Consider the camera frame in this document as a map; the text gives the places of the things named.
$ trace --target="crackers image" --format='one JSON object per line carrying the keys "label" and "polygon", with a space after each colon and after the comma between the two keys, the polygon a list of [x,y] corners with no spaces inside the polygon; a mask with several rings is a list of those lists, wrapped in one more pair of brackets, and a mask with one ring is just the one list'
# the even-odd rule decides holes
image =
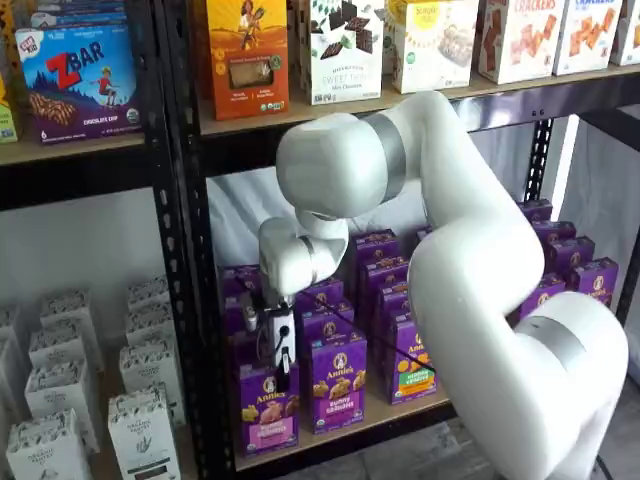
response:
{"label": "crackers image", "polygon": [[551,75],[563,3],[489,0],[478,72],[496,83]]}
{"label": "crackers image", "polygon": [[553,73],[606,68],[622,0],[568,0],[564,7]]}

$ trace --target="granola box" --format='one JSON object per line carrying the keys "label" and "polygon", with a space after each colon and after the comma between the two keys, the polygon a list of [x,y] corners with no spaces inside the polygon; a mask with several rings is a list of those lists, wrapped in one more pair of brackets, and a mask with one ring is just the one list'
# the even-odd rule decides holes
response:
{"label": "granola box", "polygon": [[469,85],[478,0],[391,0],[400,93]]}
{"label": "granola box", "polygon": [[311,342],[313,433],[364,419],[367,340],[357,332]]}
{"label": "granola box", "polygon": [[488,0],[478,72],[496,83],[550,76],[563,6],[561,0]]}
{"label": "granola box", "polygon": [[[411,320],[411,312],[406,308],[392,312],[391,323],[388,331],[389,343],[411,358],[431,365],[429,354]],[[387,349],[384,369],[387,396],[392,405],[436,392],[435,374],[395,350]]]}
{"label": "granola box", "polygon": [[571,270],[567,290],[582,292],[610,306],[617,277],[618,264],[609,257],[599,258]]}
{"label": "granola box", "polygon": [[298,365],[290,369],[289,390],[278,392],[271,367],[242,365],[239,373],[242,445],[247,455],[298,444]]}
{"label": "granola box", "polygon": [[593,259],[595,243],[586,236],[549,242],[544,245],[545,271],[566,275],[572,268]]}
{"label": "granola box", "polygon": [[622,0],[566,0],[553,73],[607,68]]}

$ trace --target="wooden shelf board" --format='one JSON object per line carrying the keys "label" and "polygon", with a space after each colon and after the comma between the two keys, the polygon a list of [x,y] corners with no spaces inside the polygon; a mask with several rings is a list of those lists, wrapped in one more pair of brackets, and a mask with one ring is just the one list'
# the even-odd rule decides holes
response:
{"label": "wooden shelf board", "polygon": [[[451,88],[442,90],[449,99],[461,99],[467,97],[478,97],[489,94],[512,92],[515,90],[525,90],[529,88],[539,88],[554,85],[563,85],[573,82],[582,82],[599,78],[613,77],[640,73],[640,65],[630,65],[619,67],[613,64],[605,70],[593,72],[576,73],[572,75],[551,76],[524,82],[508,83],[496,85],[492,81],[481,77],[478,73],[472,72],[471,82],[468,87]],[[273,115],[258,117],[239,118],[234,120],[216,121],[213,119],[213,108],[210,101],[200,100],[200,131],[203,136],[220,135],[226,133],[240,132],[253,128],[270,127],[281,124],[293,124],[318,118],[330,113],[363,113],[390,108],[399,103],[405,95],[401,95],[391,85],[389,76],[383,77],[382,95],[380,98],[372,100],[362,100],[357,102],[334,103],[330,105],[311,106],[304,93],[300,90],[297,80],[289,83],[290,106],[289,111]]]}

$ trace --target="crackers box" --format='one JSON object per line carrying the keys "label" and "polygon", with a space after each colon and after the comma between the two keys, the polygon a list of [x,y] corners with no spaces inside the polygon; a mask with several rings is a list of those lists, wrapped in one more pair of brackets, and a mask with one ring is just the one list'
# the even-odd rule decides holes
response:
{"label": "crackers box", "polygon": [[563,6],[564,0],[488,0],[478,72],[496,83],[550,76]]}
{"label": "crackers box", "polygon": [[87,454],[100,452],[104,433],[94,374],[85,360],[37,367],[29,375],[25,389],[34,418],[67,408],[76,412]]}
{"label": "crackers box", "polygon": [[392,0],[400,93],[469,85],[478,0]]}
{"label": "crackers box", "polygon": [[40,322],[43,327],[48,327],[64,318],[80,320],[82,339],[91,359],[89,363],[98,371],[104,370],[102,348],[93,321],[97,317],[91,303],[89,289],[66,290],[43,298],[40,308]]}
{"label": "crackers box", "polygon": [[[388,341],[410,357],[431,365],[415,323],[408,309],[391,313]],[[418,363],[410,361],[395,350],[387,349],[385,385],[389,403],[403,403],[436,392],[436,376]]]}
{"label": "crackers box", "polygon": [[586,236],[549,242],[544,245],[545,271],[566,275],[572,268],[593,259],[595,243]]}
{"label": "crackers box", "polygon": [[298,444],[300,388],[298,365],[289,371],[289,390],[276,391],[271,367],[242,365],[239,373],[242,449],[247,455]]}
{"label": "crackers box", "polygon": [[302,0],[309,21],[311,105],[378,98],[384,0]]}
{"label": "crackers box", "polygon": [[21,29],[16,41],[42,143],[140,129],[126,22]]}
{"label": "crackers box", "polygon": [[283,0],[207,0],[217,120],[289,109]]}
{"label": "crackers box", "polygon": [[124,480],[180,480],[166,393],[153,386],[109,399],[109,433]]}
{"label": "crackers box", "polygon": [[186,423],[184,400],[175,343],[171,339],[151,340],[120,350],[120,374],[127,393],[164,384],[171,420],[178,427]]}
{"label": "crackers box", "polygon": [[367,340],[357,332],[311,342],[313,433],[364,419]]}
{"label": "crackers box", "polygon": [[566,0],[553,73],[607,68],[622,0]]}
{"label": "crackers box", "polygon": [[609,257],[599,258],[571,270],[567,290],[582,292],[610,306],[617,277],[618,264]]}
{"label": "crackers box", "polygon": [[93,478],[71,409],[11,427],[7,460],[16,479]]}

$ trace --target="purple box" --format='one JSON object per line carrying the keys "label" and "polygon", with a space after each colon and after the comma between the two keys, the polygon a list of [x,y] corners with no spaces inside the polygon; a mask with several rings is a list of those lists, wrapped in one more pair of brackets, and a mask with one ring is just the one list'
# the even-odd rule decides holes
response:
{"label": "purple box", "polygon": [[574,268],[567,277],[567,290],[585,293],[610,306],[617,277],[618,264],[609,257],[599,258]]}
{"label": "purple box", "polygon": [[545,251],[545,272],[566,275],[581,263],[593,259],[596,244],[589,237],[567,238],[543,245]]}
{"label": "purple box", "polygon": [[531,226],[543,245],[547,242],[557,242],[576,236],[576,227],[571,222],[541,220],[531,222]]}
{"label": "purple box", "polygon": [[313,433],[330,432],[364,418],[367,341],[358,332],[311,343]]}
{"label": "purple box", "polygon": [[247,455],[280,450],[298,444],[298,365],[291,365],[287,392],[276,392],[274,373],[271,367],[240,367],[240,419],[242,443]]}
{"label": "purple box", "polygon": [[[394,311],[391,313],[391,319],[389,343],[412,358],[431,365],[429,354],[425,351],[416,325],[411,320],[411,311],[406,308]],[[436,375],[395,350],[387,349],[384,371],[387,395],[392,405],[436,392]]]}

